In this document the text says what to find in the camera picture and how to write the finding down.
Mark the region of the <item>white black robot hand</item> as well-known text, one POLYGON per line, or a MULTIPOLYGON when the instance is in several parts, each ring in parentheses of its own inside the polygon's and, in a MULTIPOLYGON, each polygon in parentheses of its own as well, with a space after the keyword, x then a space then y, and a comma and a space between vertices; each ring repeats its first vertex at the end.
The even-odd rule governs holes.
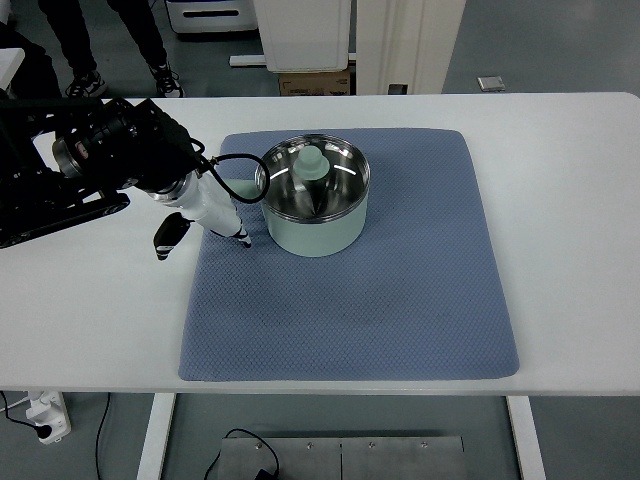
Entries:
POLYGON ((151 194, 156 202, 173 209, 156 234, 153 245, 159 260, 165 260, 193 223, 224 238, 251 247, 251 238, 238 216, 231 195, 210 174, 190 173, 169 190, 151 194))

